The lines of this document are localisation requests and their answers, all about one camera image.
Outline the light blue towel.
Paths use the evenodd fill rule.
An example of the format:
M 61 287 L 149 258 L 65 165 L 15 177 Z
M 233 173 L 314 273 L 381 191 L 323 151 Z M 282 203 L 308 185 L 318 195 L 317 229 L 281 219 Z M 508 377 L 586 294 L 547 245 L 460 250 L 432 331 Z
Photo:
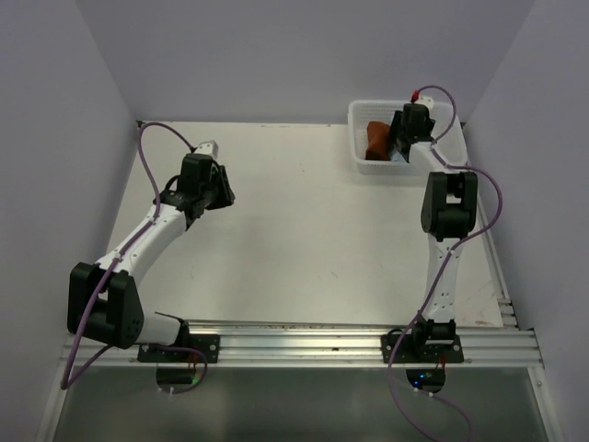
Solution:
M 407 164 L 407 160 L 397 150 L 391 152 L 390 160 L 392 163 L 396 164 Z

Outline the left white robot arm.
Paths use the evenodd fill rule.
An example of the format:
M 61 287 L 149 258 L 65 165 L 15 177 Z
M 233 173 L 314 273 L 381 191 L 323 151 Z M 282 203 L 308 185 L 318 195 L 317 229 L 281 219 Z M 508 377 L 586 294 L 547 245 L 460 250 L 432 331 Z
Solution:
M 70 273 L 66 327 L 88 339 L 127 349 L 158 344 L 170 361 L 185 359 L 191 338 L 183 320 L 142 307 L 139 285 L 165 249 L 205 211 L 234 203 L 225 167 L 214 157 L 188 154 L 176 176 L 153 201 L 142 224 L 114 250 L 94 263 L 80 262 Z

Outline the rust brown towel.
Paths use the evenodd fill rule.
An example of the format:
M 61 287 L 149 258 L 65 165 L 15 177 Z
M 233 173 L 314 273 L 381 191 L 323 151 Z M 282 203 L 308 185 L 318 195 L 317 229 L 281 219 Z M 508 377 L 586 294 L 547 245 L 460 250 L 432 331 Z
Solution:
M 367 148 L 364 159 L 368 161 L 389 161 L 391 154 L 388 148 L 390 125 L 383 122 L 369 122 L 366 128 Z

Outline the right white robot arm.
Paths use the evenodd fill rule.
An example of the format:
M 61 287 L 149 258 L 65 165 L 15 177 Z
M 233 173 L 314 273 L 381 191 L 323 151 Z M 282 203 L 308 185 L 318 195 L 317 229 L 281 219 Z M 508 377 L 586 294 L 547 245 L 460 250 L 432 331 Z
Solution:
M 462 362 L 456 334 L 456 279 L 463 245 L 477 221 L 478 177 L 460 169 L 435 148 L 430 108 L 413 99 L 394 113 L 388 144 L 427 175 L 421 226 L 429 261 L 426 293 L 405 331 L 390 331 L 382 346 L 394 363 Z

